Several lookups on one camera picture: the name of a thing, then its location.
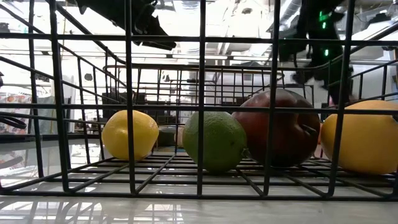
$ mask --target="red apple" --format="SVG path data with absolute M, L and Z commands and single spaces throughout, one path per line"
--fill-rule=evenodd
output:
M 263 91 L 248 99 L 243 107 L 269 107 L 270 91 Z M 276 107 L 313 108 L 299 94 L 277 89 Z M 264 163 L 267 150 L 269 114 L 235 112 L 232 114 L 244 128 L 249 152 L 253 159 Z M 272 166 L 290 167 L 309 159 L 318 144 L 320 119 L 317 114 L 275 113 L 272 140 Z

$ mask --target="table surface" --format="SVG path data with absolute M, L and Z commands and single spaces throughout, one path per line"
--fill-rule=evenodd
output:
M 7 153 L 21 154 L 24 160 L 15 169 L 0 169 L 1 183 L 15 184 L 37 175 L 35 144 L 2 144 Z M 59 172 L 57 142 L 43 142 L 45 175 Z M 86 156 L 81 141 L 70 141 L 72 167 L 82 166 Z M 99 159 L 99 147 L 90 140 L 91 161 Z M 7 154 L 0 153 L 0 159 Z M 46 189 L 62 189 L 59 183 L 45 183 Z M 235 187 L 237 193 L 248 192 L 250 186 Z M 120 185 L 97 184 L 85 192 L 105 188 L 124 191 Z M 226 192 L 223 186 L 207 189 L 207 193 Z M 148 192 L 160 194 L 188 192 L 189 186 L 153 186 Z M 124 198 L 1 197 L 2 223 L 352 223 L 398 224 L 398 203 L 377 202 L 278 202 L 224 200 L 155 200 Z

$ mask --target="yellow lemon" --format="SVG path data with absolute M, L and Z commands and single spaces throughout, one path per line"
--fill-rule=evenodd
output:
M 152 150 L 159 135 L 155 120 L 147 114 L 132 111 L 134 135 L 134 159 L 144 158 Z M 105 124 L 102 141 L 109 153 L 118 159 L 129 159 L 127 136 L 127 111 L 115 113 Z
M 398 104 L 369 100 L 347 109 L 398 110 Z M 322 148 L 333 156 L 337 114 L 330 115 L 321 129 Z M 398 122 L 391 115 L 345 114 L 339 165 L 366 174 L 387 174 L 398 166 Z

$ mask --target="wire basket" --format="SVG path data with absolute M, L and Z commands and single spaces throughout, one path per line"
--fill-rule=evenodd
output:
M 189 113 L 199 111 L 200 130 L 199 139 L 203 139 L 203 112 L 204 111 L 256 111 L 269 113 L 270 116 L 276 113 L 320 113 L 320 114 L 338 114 L 337 130 L 341 133 L 343 115 L 347 113 L 344 110 L 344 104 L 336 108 L 324 109 L 304 109 L 304 108 L 276 108 L 271 103 L 269 108 L 241 108 L 238 105 L 228 105 L 224 102 L 227 98 L 240 98 L 241 100 L 262 91 L 271 90 L 272 97 L 275 97 L 276 88 L 302 89 L 304 97 L 314 105 L 314 86 L 312 85 L 277 85 L 278 80 L 284 81 L 285 71 L 308 70 L 310 68 L 277 68 L 277 51 L 273 51 L 273 60 L 271 67 L 237 67 L 237 66 L 205 66 L 205 43 L 206 42 L 245 42 L 245 43 L 270 43 L 277 49 L 279 42 L 293 42 L 294 40 L 277 39 L 255 39 L 255 38 L 227 38 L 227 37 L 205 37 L 205 1 L 201 1 L 201 29 L 199 37 L 151 37 L 131 35 L 131 21 L 126 20 L 126 35 L 93 35 L 86 30 L 75 18 L 66 10 L 58 6 L 55 0 L 48 0 L 50 6 L 51 34 L 45 34 L 30 22 L 32 20 L 34 1 L 30 4 L 30 21 L 14 14 L 5 7 L 2 10 L 21 21 L 29 28 L 28 34 L 1 33 L 1 38 L 8 39 L 29 39 L 30 43 L 30 65 L 23 65 L 5 57 L 0 60 L 11 64 L 17 68 L 30 71 L 32 74 L 32 103 L 14 104 L 0 103 L 0 108 L 25 108 L 30 109 L 30 115 L 13 114 L 0 112 L 1 116 L 13 118 L 28 118 L 32 121 L 35 134 L 12 136 L 15 141 L 33 141 L 35 142 L 37 155 L 37 173 L 38 178 L 27 180 L 23 183 L 2 186 L 1 195 L 35 195 L 35 196 L 71 196 L 71 197 L 123 197 L 123 198 L 185 198 L 185 199 L 242 199 L 242 200 L 341 200 L 341 201 L 398 201 L 398 174 L 386 175 L 364 175 L 350 172 L 338 167 L 336 159 L 329 161 L 321 154 L 314 155 L 311 159 L 295 167 L 279 168 L 262 166 L 251 159 L 244 159 L 236 170 L 231 170 L 223 175 L 210 174 L 203 170 L 203 141 L 199 141 L 199 162 L 196 165 L 185 153 L 183 149 L 178 148 L 177 144 L 172 147 L 160 147 L 156 145 L 152 153 L 145 159 L 134 162 L 121 161 L 113 157 L 106 158 L 106 150 L 101 141 L 101 127 L 105 122 L 101 122 L 100 110 L 117 111 L 128 110 L 129 130 L 132 130 L 132 110 L 141 110 L 150 113 L 158 122 L 159 127 L 174 127 L 176 135 L 178 127 L 183 125 L 184 118 L 189 117 Z M 275 12 L 280 9 L 280 2 L 276 1 Z M 126 8 L 131 8 L 130 1 L 126 1 Z M 60 35 L 57 34 L 56 11 L 68 19 L 73 25 L 79 28 L 83 35 Z M 131 16 L 129 10 L 126 11 L 126 17 Z M 274 23 L 278 24 L 278 13 L 275 13 Z M 384 35 L 390 34 L 396 30 L 397 26 L 390 27 Z M 368 45 L 396 45 L 396 42 L 370 41 L 351 41 L 349 35 L 347 39 L 336 41 L 336 44 L 345 45 L 350 49 L 351 45 L 365 47 Z M 52 41 L 53 74 L 49 75 L 34 68 L 34 40 L 49 39 Z M 98 47 L 104 51 L 104 68 L 99 68 L 89 60 L 79 56 L 74 51 L 68 49 L 59 40 L 90 40 L 95 42 Z M 199 65 L 164 65 L 164 64 L 132 64 L 130 56 L 126 61 L 121 60 L 110 49 L 108 49 L 101 40 L 116 40 L 126 43 L 126 55 L 131 55 L 131 40 L 133 41 L 188 41 L 200 43 L 200 63 Z M 60 66 L 60 49 L 69 52 L 78 62 L 79 85 L 75 85 L 62 80 L 62 68 Z M 345 50 L 343 56 L 343 71 L 348 71 L 350 50 Z M 108 58 L 115 60 L 115 65 L 108 65 Z M 386 70 L 387 66 L 393 65 L 398 60 L 381 64 L 365 72 L 351 76 L 351 78 L 360 78 L 359 98 L 360 101 L 370 99 L 384 99 L 388 96 L 394 96 L 397 93 L 386 94 Z M 93 69 L 93 91 L 83 88 L 81 64 L 89 65 Z M 122 81 L 119 69 L 126 69 L 126 81 Z M 361 99 L 363 77 L 367 73 L 383 68 L 383 88 L 379 96 Z M 156 70 L 158 82 L 142 81 L 142 74 L 146 70 Z M 168 83 L 162 83 L 163 73 L 167 71 L 174 74 L 175 80 L 168 80 Z M 132 74 L 137 73 L 137 82 L 133 86 Z M 205 80 L 206 73 L 214 73 L 212 80 Z M 183 73 L 195 74 L 195 78 L 183 79 Z M 225 85 L 223 79 L 226 74 L 233 74 L 234 85 Z M 55 85 L 55 104 L 37 103 L 36 76 L 41 76 L 54 81 Z M 106 94 L 98 93 L 97 79 L 99 76 L 105 77 Z M 251 85 L 244 84 L 244 77 L 250 77 Z M 264 77 L 269 79 L 270 85 L 264 81 Z M 262 80 L 262 85 L 256 86 L 254 79 Z M 68 104 L 63 99 L 63 86 L 70 86 L 79 91 L 80 104 Z M 126 95 L 120 95 L 119 90 L 125 89 Z M 95 104 L 83 104 L 83 93 L 91 94 L 95 97 Z M 153 96 L 156 100 L 149 103 L 145 98 L 140 98 L 140 94 Z M 160 102 L 161 97 L 168 97 L 169 102 Z M 55 110 L 56 118 L 39 116 L 38 110 Z M 67 117 L 67 110 L 80 110 L 82 120 L 74 120 Z M 85 111 L 95 110 L 96 121 L 87 121 Z M 396 114 L 398 111 L 386 110 L 361 110 L 349 111 L 351 114 Z M 58 134 L 40 134 L 39 121 L 53 121 L 57 124 Z M 83 124 L 83 134 L 68 133 L 67 126 L 70 123 Z M 87 124 L 94 125 L 91 130 L 86 127 Z M 270 129 L 274 125 L 270 119 Z M 129 132 L 129 153 L 133 157 L 132 131 Z M 71 165 L 71 154 L 69 145 L 72 141 L 82 139 L 84 141 L 84 150 L 86 152 L 85 165 L 73 167 Z M 58 141 L 60 172 L 45 174 L 43 165 L 43 145 L 47 141 Z M 92 161 L 93 141 L 99 141 L 95 147 L 98 147 L 100 160 Z M 334 155 L 338 157 L 339 145 L 337 145 Z

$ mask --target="black wire basket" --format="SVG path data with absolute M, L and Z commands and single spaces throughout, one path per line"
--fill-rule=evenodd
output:
M 341 200 L 341 201 L 398 201 L 398 174 L 385 175 L 364 175 L 350 172 L 338 167 L 338 161 L 333 159 L 331 162 L 325 159 L 322 155 L 313 156 L 308 161 L 295 167 L 271 167 L 269 163 L 267 166 L 262 166 L 251 159 L 243 159 L 240 165 L 235 170 L 231 170 L 222 175 L 211 174 L 203 170 L 203 141 L 199 141 L 199 162 L 196 165 L 184 152 L 183 149 L 178 148 L 177 144 L 171 147 L 155 146 L 152 153 L 139 162 L 121 161 L 113 157 L 106 158 L 105 149 L 101 140 L 101 127 L 105 122 L 101 121 L 99 111 L 103 110 L 111 116 L 112 113 L 118 110 L 128 111 L 128 125 L 129 125 L 129 155 L 134 157 L 134 149 L 132 143 L 132 111 L 141 110 L 150 113 L 158 122 L 159 126 L 174 127 L 176 135 L 178 127 L 182 126 L 183 116 L 182 111 L 199 111 L 200 125 L 199 139 L 203 139 L 203 112 L 204 111 L 246 111 L 247 108 L 241 108 L 238 105 L 226 105 L 223 99 L 241 97 L 244 100 L 250 95 L 253 95 L 262 90 L 271 90 L 271 96 L 275 97 L 276 88 L 302 88 L 304 97 L 311 98 L 312 105 L 314 105 L 314 86 L 312 85 L 277 85 L 278 80 L 284 81 L 285 71 L 310 70 L 311 68 L 278 68 L 277 67 L 277 50 L 273 51 L 272 66 L 271 67 L 237 67 L 237 66 L 205 66 L 205 43 L 206 42 L 244 42 L 244 43 L 270 43 L 273 48 L 277 49 L 280 42 L 294 42 L 298 40 L 278 40 L 277 35 L 274 39 L 255 39 L 255 38 L 227 38 L 227 37 L 206 37 L 205 36 L 205 9 L 206 2 L 201 1 L 201 29 L 199 37 L 155 37 L 145 35 L 131 35 L 131 21 L 126 19 L 126 35 L 93 35 L 85 29 L 75 18 L 73 18 L 66 10 L 58 5 L 55 0 L 48 0 L 50 6 L 50 20 L 51 20 L 51 34 L 45 34 L 31 23 L 33 20 L 34 1 L 30 2 L 30 16 L 29 22 L 14 14 L 6 7 L 1 7 L 2 10 L 8 12 L 11 16 L 22 22 L 29 28 L 27 34 L 17 33 L 1 33 L 0 38 L 7 39 L 29 39 L 30 47 L 30 65 L 23 65 L 6 57 L 0 57 L 0 60 L 11 64 L 17 68 L 21 68 L 31 72 L 31 87 L 32 87 L 32 103 L 31 104 L 11 104 L 0 103 L 0 108 L 27 108 L 31 110 L 31 115 L 10 114 L 0 112 L 1 116 L 12 116 L 14 118 L 29 118 L 33 123 L 35 134 L 28 134 L 25 136 L 13 136 L 16 141 L 30 141 L 35 142 L 37 155 L 37 172 L 38 178 L 25 181 L 20 184 L 8 185 L 0 187 L 1 195 L 23 195 L 23 196 L 68 196 L 68 197 L 123 197 L 123 198 L 185 198 L 185 199 L 241 199 L 241 200 Z M 126 8 L 131 8 L 130 1 L 126 1 Z M 279 11 L 280 3 L 275 4 L 275 12 Z M 63 17 L 70 21 L 74 26 L 82 31 L 82 35 L 57 34 L 57 17 L 58 11 Z M 126 10 L 126 18 L 131 16 L 131 12 Z M 275 13 L 274 23 L 278 24 L 278 13 Z M 388 35 L 396 30 L 397 26 L 388 28 L 383 34 L 379 34 L 376 38 L 382 35 Z M 352 23 L 347 30 L 352 30 Z M 346 40 L 335 41 L 336 44 L 345 45 L 345 53 L 343 55 L 343 71 L 348 71 L 350 48 L 356 45 L 355 50 L 369 45 L 396 45 L 393 42 L 381 42 L 378 40 L 369 41 L 353 41 L 347 35 Z M 38 71 L 34 68 L 34 40 L 48 39 L 52 41 L 52 59 L 53 59 L 53 76 L 44 72 Z M 93 41 L 104 51 L 104 68 L 99 68 L 92 64 L 89 60 L 79 56 L 74 51 L 59 44 L 59 40 L 90 40 Z M 126 55 L 131 55 L 131 41 L 188 41 L 200 43 L 200 63 L 199 65 L 157 65 L 157 64 L 136 64 L 131 63 L 130 56 L 126 57 L 126 61 L 121 60 L 110 49 L 108 49 L 101 40 L 115 40 L 126 43 Z M 312 42 L 322 42 L 325 40 L 311 40 Z M 78 62 L 78 77 L 79 85 L 62 80 L 62 68 L 60 66 L 60 51 L 72 54 Z M 112 58 L 115 65 L 108 65 L 108 58 Z M 384 99 L 388 96 L 394 96 L 398 93 L 386 94 L 386 72 L 384 72 L 384 83 L 382 93 L 379 96 L 372 98 L 361 99 L 363 77 L 367 73 L 383 68 L 387 70 L 387 66 L 396 63 L 394 60 L 376 66 L 365 72 L 358 73 L 351 76 L 351 78 L 360 78 L 360 101 L 371 99 Z M 93 69 L 93 83 L 94 90 L 87 90 L 82 85 L 81 64 L 85 63 Z M 126 69 L 126 82 L 121 81 L 119 69 Z M 136 70 L 138 74 L 137 86 L 132 85 L 132 71 Z M 157 83 L 141 82 L 141 73 L 144 70 L 157 70 Z M 175 91 L 171 91 L 170 87 L 165 88 L 160 85 L 162 79 L 162 71 L 175 72 L 177 79 L 174 80 L 176 87 Z M 196 73 L 196 79 L 183 80 L 183 72 Z M 215 77 L 221 80 L 221 84 L 214 82 L 214 80 L 205 80 L 205 73 L 213 72 Z M 251 80 L 254 77 L 262 77 L 262 85 L 256 86 L 252 81 L 252 85 L 224 85 L 223 78 L 225 73 L 234 74 L 234 82 L 236 76 L 241 77 L 243 81 L 244 75 L 249 74 Z M 346 74 L 342 74 L 342 82 L 332 83 L 331 85 L 348 85 Z M 106 94 L 98 93 L 96 86 L 98 76 L 104 76 L 106 80 Z M 270 84 L 264 82 L 264 76 L 270 77 Z M 55 104 L 39 104 L 37 103 L 36 93 L 36 77 L 41 76 L 54 81 L 55 85 Z M 63 100 L 63 86 L 70 86 L 79 90 L 80 104 L 68 104 Z M 147 103 L 140 98 L 140 93 L 146 93 L 149 88 L 148 85 L 153 85 L 152 90 L 157 98 L 156 102 Z M 189 86 L 189 89 L 194 91 L 194 95 L 182 94 L 182 87 Z M 206 90 L 205 87 L 211 86 L 214 90 Z M 227 91 L 223 91 L 224 87 L 233 87 L 231 94 L 233 96 L 226 96 Z M 120 89 L 126 89 L 127 93 L 121 95 Z M 159 97 L 162 95 L 161 90 L 170 90 L 168 96 L 175 97 L 175 103 L 160 104 Z M 213 92 L 214 103 L 205 103 L 205 98 L 208 92 Z M 95 97 L 95 104 L 83 104 L 83 93 L 91 94 Z M 191 103 L 182 103 L 182 97 L 192 97 Z M 55 110 L 57 118 L 49 118 L 46 116 L 39 116 L 38 110 L 48 109 Z M 83 119 L 74 120 L 66 116 L 66 110 L 81 110 Z M 97 120 L 87 121 L 85 119 L 86 110 L 96 110 Z M 175 119 L 169 119 L 170 114 L 164 115 L 164 111 L 174 111 Z M 351 114 L 397 114 L 398 111 L 387 110 L 358 110 L 347 111 L 344 109 L 344 104 L 336 108 L 323 109 L 305 109 L 305 108 L 276 108 L 274 103 L 271 103 L 269 108 L 251 108 L 250 111 L 269 113 L 270 116 L 276 113 L 320 113 L 320 114 L 337 114 L 338 125 L 337 130 L 342 130 L 342 119 L 345 113 Z M 39 120 L 53 121 L 57 124 L 57 135 L 43 135 L 40 134 Z M 83 124 L 83 134 L 73 134 L 67 132 L 67 125 L 69 123 Z M 94 133 L 89 134 L 90 130 L 86 127 L 87 124 L 94 125 Z M 274 125 L 270 119 L 270 129 Z M 5 141 L 4 136 L 0 136 L 2 141 Z M 85 165 L 72 168 L 71 155 L 68 149 L 70 142 L 77 139 L 84 140 L 85 145 Z M 341 135 L 336 137 L 336 142 L 340 142 Z M 46 141 L 57 141 L 59 146 L 60 156 L 60 172 L 45 175 L 43 166 L 43 152 L 42 145 Z M 91 161 L 90 153 L 91 142 L 99 141 L 100 160 L 97 162 Z M 338 157 L 339 145 L 334 151 L 334 156 Z M 81 175 L 88 175 L 90 178 L 81 177 Z

